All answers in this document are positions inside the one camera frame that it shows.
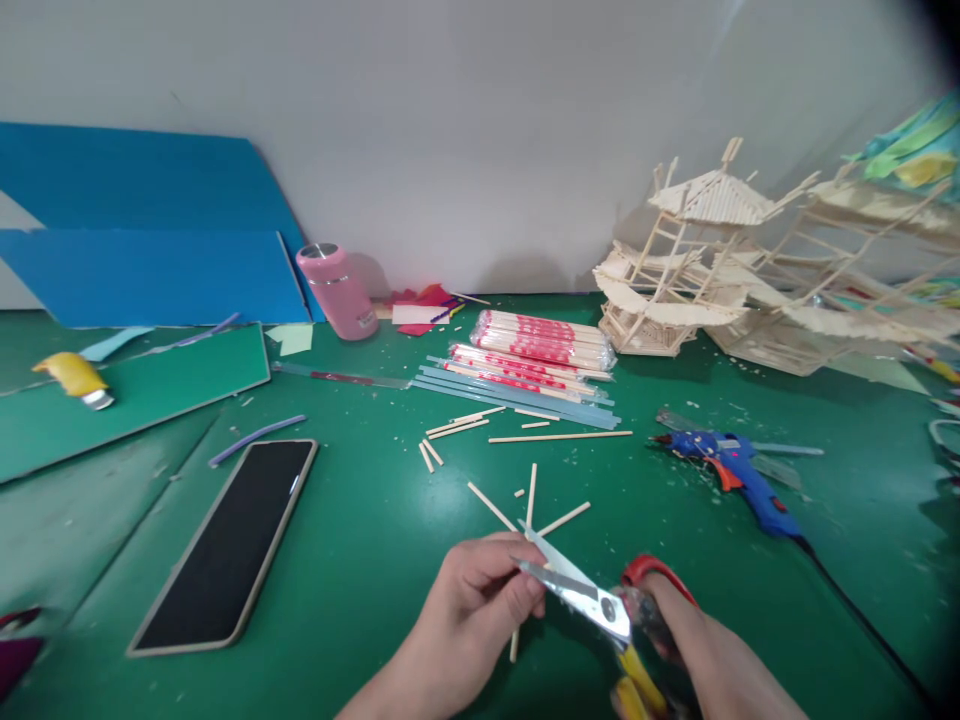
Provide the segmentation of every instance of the hand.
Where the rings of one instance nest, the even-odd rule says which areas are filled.
[[[453,547],[407,639],[339,717],[448,718],[473,702],[513,632],[543,617],[543,585],[511,557],[546,562],[520,533]]]
[[[653,596],[670,626],[706,720],[806,718],[750,647],[687,602],[667,578],[651,573],[641,590]]]

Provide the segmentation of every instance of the pink water bottle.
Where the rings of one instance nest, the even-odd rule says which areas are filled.
[[[297,265],[341,339],[363,340],[377,331],[370,298],[353,274],[343,248],[333,243],[307,245],[297,253]]]

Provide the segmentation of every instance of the scissors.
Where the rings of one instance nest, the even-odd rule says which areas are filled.
[[[616,693],[626,717],[630,720],[665,720],[671,716],[671,709],[679,711],[680,708],[676,705],[671,708],[672,703],[668,704],[667,698],[644,667],[633,645],[632,630],[634,625],[639,626],[668,656],[679,656],[673,635],[660,615],[656,602],[649,595],[640,592],[638,586],[648,573],[659,572],[666,576],[689,602],[699,607],[680,578],[657,558],[640,555],[624,570],[620,578],[623,587],[617,588],[618,594],[606,592],[525,522],[517,522],[523,527],[527,538],[547,559],[546,566],[540,566],[513,558],[517,567],[537,578],[566,605],[592,622],[613,643],[617,660],[625,673],[625,677],[617,683]]]

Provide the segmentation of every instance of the blue foam board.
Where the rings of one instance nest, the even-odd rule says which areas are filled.
[[[0,190],[47,228],[279,232],[295,268],[304,245],[280,186],[243,138],[0,123]],[[323,320],[295,273],[313,320]]]
[[[4,230],[0,257],[66,327],[310,321],[275,231]]]

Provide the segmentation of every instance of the green table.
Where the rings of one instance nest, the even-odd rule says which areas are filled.
[[[596,296],[493,299],[503,310],[599,319]],[[465,310],[444,332],[423,338],[385,325],[355,344],[319,325],[313,350],[291,360],[411,377],[426,355],[466,340],[476,313]],[[160,331],[164,337],[148,335],[124,353],[189,332]],[[24,367],[45,354],[105,334],[64,331],[37,314],[0,316],[0,343],[18,348],[0,361],[0,390],[34,379]],[[796,378],[741,366],[707,339],[685,346],[677,359],[623,356],[615,378],[610,396],[633,437],[489,445],[487,437],[518,434],[524,421],[503,412],[488,426],[436,441],[446,464],[433,475],[417,450],[423,431],[475,403],[278,375],[246,395],[0,488],[0,508],[15,501],[20,518],[5,523],[0,515],[0,540],[14,549],[0,612],[42,602],[50,636],[5,717],[332,716],[400,643],[446,550],[501,529],[467,481],[519,517],[525,498],[513,493],[527,486],[532,462],[539,465],[535,525],[592,503],[551,541],[599,583],[613,584],[637,553],[654,553],[751,645],[811,717],[916,716],[907,684],[808,559],[763,535],[743,500],[721,494],[710,475],[647,446],[660,431],[654,415],[663,404],[758,441],[826,449],[823,458],[794,461],[804,494],[784,491],[781,498],[838,582],[945,696],[938,658],[949,649],[946,631],[960,601],[960,507],[926,434],[936,411],[924,397],[832,370]],[[922,378],[941,387],[938,378]],[[242,640],[212,653],[126,659],[127,644],[233,467],[228,461],[211,470],[206,461],[238,434],[298,413],[309,420],[274,437],[315,438],[321,450]],[[554,429],[584,430],[564,422]],[[82,512],[73,512],[67,495],[85,498]],[[610,714],[617,669],[586,623],[551,599],[547,619],[531,621],[521,637],[517,665],[504,656],[468,714]]]

